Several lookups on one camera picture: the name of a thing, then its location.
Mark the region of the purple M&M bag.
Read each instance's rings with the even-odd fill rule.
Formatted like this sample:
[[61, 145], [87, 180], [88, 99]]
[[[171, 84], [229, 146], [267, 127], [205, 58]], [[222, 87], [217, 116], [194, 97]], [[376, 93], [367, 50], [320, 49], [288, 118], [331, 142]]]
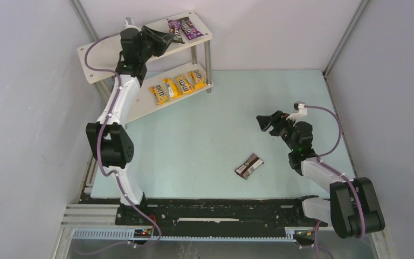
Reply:
[[178, 19], [181, 29], [188, 40], [197, 39], [204, 36], [193, 24], [189, 17], [183, 17]]
[[169, 33], [174, 35], [172, 42], [177, 44], [184, 44], [185, 42], [180, 33], [181, 22], [177, 19], [167, 19], [167, 22], [169, 27]]

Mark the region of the brown M&M bag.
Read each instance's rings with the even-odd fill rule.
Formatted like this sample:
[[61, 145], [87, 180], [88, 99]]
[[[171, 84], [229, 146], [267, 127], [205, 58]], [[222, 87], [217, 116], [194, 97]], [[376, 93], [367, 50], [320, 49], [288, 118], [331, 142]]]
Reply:
[[252, 153], [250, 157], [242, 165], [240, 165], [238, 168], [234, 170], [234, 172], [239, 177], [247, 180], [249, 176], [263, 164], [264, 161], [256, 154]]

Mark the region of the yellow M&M bag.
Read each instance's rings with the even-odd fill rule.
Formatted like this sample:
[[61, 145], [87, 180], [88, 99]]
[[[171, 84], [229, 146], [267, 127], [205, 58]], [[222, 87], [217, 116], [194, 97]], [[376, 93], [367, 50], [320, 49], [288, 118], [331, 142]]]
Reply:
[[200, 72], [200, 70], [192, 70], [188, 72], [188, 75], [190, 76], [192, 82], [193, 82], [193, 87], [195, 90], [204, 88], [207, 83], [202, 75], [202, 73]]
[[178, 83], [182, 94], [189, 94], [194, 91], [194, 88], [188, 81], [186, 74], [180, 74], [175, 77], [176, 82]]
[[169, 97], [163, 91], [161, 85], [151, 86], [149, 87], [149, 90], [154, 95], [157, 105], [162, 105], [170, 101]]

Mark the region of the yellow candy bag barcode up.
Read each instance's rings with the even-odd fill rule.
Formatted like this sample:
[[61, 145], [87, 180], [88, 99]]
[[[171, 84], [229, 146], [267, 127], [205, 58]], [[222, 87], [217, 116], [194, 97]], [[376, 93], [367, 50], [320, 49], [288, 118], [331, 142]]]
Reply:
[[173, 81], [173, 79], [171, 78], [164, 78], [163, 82], [166, 84], [167, 89], [168, 89], [168, 93], [169, 93], [169, 97], [171, 99], [178, 99], [182, 96], [181, 91], [178, 89], [178, 87], [176, 86], [175, 82]]

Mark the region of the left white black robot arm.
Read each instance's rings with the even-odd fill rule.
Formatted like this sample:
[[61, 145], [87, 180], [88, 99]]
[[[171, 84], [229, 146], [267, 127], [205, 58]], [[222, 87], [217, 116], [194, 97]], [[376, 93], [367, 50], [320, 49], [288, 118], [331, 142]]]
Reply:
[[135, 206], [142, 201], [144, 192], [128, 173], [134, 144], [125, 129], [126, 119], [147, 74], [147, 61], [165, 54], [175, 35], [147, 26], [131, 26], [119, 36], [121, 51], [116, 68], [111, 70], [111, 96], [97, 121], [87, 124], [86, 134], [103, 176], [114, 178], [123, 202]]

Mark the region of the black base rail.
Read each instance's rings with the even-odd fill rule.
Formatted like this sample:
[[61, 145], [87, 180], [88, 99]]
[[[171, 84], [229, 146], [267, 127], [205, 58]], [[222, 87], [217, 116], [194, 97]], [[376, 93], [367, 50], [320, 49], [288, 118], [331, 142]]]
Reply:
[[286, 238], [290, 228], [313, 229], [314, 219], [302, 210], [304, 198], [294, 199], [152, 199], [119, 205], [115, 224], [157, 224], [164, 237]]

